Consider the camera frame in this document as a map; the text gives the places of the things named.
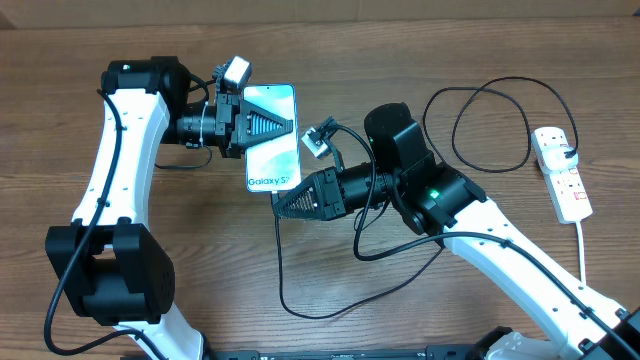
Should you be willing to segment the blue Galaxy smartphone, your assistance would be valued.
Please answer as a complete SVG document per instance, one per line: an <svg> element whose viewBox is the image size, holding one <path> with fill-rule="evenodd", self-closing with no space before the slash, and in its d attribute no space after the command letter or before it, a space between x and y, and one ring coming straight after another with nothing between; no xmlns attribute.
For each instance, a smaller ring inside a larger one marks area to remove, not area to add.
<svg viewBox="0 0 640 360"><path fill-rule="evenodd" d="M280 192L301 182L295 88L291 84L252 85L244 99L286 120L293 130L252 146L245 152L246 184L250 192Z"/></svg>

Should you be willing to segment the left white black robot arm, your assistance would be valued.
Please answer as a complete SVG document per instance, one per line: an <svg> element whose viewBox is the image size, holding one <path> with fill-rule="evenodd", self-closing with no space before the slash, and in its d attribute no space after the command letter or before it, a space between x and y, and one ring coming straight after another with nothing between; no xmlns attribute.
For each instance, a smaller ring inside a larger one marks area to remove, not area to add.
<svg viewBox="0 0 640 360"><path fill-rule="evenodd" d="M53 300L127 336L150 359L209 359L204 334L175 302L175 270L149 226L158 149L180 144L244 158L252 192L300 180L296 95L289 84L253 85L234 57L209 81L174 56L115 60L102 74L104 127L87 190L66 226L48 230L58 277Z"/></svg>

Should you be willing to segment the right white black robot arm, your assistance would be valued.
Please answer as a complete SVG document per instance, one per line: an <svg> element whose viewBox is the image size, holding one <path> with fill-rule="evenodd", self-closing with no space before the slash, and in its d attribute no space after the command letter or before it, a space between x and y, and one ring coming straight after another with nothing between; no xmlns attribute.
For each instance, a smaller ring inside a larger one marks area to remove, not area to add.
<svg viewBox="0 0 640 360"><path fill-rule="evenodd" d="M277 219L331 221L392 205L417 239L372 255L383 259L435 242L471 263L546 334L530 339L509 327L485 335L469 359L636 359L639 314L581 283L501 212L460 171L434 159L404 103L364 119L360 142L370 160L317 171L285 195L272 195Z"/></svg>

